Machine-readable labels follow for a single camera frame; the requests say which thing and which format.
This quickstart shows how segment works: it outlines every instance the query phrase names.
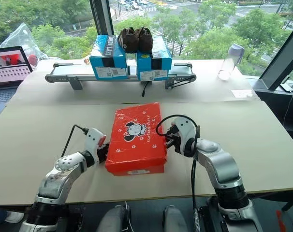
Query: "brown shoe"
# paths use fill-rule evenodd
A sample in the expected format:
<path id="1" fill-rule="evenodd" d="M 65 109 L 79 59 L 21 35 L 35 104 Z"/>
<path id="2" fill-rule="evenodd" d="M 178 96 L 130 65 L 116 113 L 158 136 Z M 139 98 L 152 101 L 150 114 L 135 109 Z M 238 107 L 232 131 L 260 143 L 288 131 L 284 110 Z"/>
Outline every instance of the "brown shoe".
<path id="1" fill-rule="evenodd" d="M 138 51 L 139 42 L 133 28 L 124 28 L 118 35 L 117 41 L 126 53 L 136 53 Z"/>
<path id="2" fill-rule="evenodd" d="M 151 53 L 153 48 L 153 37 L 148 28 L 140 28 L 136 31 L 139 40 L 139 51 L 142 53 Z"/>

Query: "laptop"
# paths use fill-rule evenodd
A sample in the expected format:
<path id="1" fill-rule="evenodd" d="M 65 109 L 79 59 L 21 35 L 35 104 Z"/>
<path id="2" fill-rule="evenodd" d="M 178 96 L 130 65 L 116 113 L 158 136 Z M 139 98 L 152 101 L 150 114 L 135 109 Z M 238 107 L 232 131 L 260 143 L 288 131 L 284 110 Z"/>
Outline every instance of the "laptop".
<path id="1" fill-rule="evenodd" d="M 31 72 L 22 47 L 0 48 L 0 113 Z"/>

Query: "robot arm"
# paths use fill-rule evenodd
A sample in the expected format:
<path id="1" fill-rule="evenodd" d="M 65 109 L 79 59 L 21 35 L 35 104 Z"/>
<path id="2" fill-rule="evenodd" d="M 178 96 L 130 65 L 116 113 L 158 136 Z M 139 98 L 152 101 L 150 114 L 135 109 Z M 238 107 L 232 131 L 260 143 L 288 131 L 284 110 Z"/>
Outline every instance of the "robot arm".
<path id="1" fill-rule="evenodd" d="M 234 158 L 220 144 L 201 138 L 197 139 L 196 151 L 193 152 L 195 130 L 189 120 L 177 117 L 167 132 L 167 147 L 174 145 L 176 152 L 193 157 L 205 167 L 219 200 L 219 211 L 227 222 L 250 220 L 255 231 L 263 232 L 253 204 L 245 193 Z"/>
<path id="2" fill-rule="evenodd" d="M 42 180 L 35 203 L 20 232 L 56 231 L 58 218 L 67 212 L 64 204 L 74 181 L 88 167 L 97 166 L 104 160 L 107 147 L 102 149 L 102 154 L 99 149 L 104 140 L 103 133 L 91 128 L 86 134 L 85 151 L 61 157 L 55 162 L 53 169 Z"/>

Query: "transparent water bottle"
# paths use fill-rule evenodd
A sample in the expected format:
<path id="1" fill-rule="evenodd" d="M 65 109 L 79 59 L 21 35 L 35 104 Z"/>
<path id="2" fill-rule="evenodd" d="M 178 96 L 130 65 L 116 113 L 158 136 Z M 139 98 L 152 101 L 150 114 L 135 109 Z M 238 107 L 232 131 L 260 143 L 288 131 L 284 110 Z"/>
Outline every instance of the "transparent water bottle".
<path id="1" fill-rule="evenodd" d="M 240 45 L 233 44 L 228 50 L 226 59 L 220 68 L 218 78 L 228 80 L 237 64 L 239 64 L 244 55 L 244 48 Z"/>

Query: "red shoe box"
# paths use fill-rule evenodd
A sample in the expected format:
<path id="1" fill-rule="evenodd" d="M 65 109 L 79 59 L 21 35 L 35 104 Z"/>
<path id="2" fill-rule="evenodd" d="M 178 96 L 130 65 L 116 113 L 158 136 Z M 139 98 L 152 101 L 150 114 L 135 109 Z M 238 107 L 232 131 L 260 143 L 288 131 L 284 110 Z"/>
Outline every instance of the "red shoe box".
<path id="1" fill-rule="evenodd" d="M 156 133 L 160 121 L 158 103 L 117 110 L 106 169 L 113 175 L 163 173 L 165 138 Z"/>

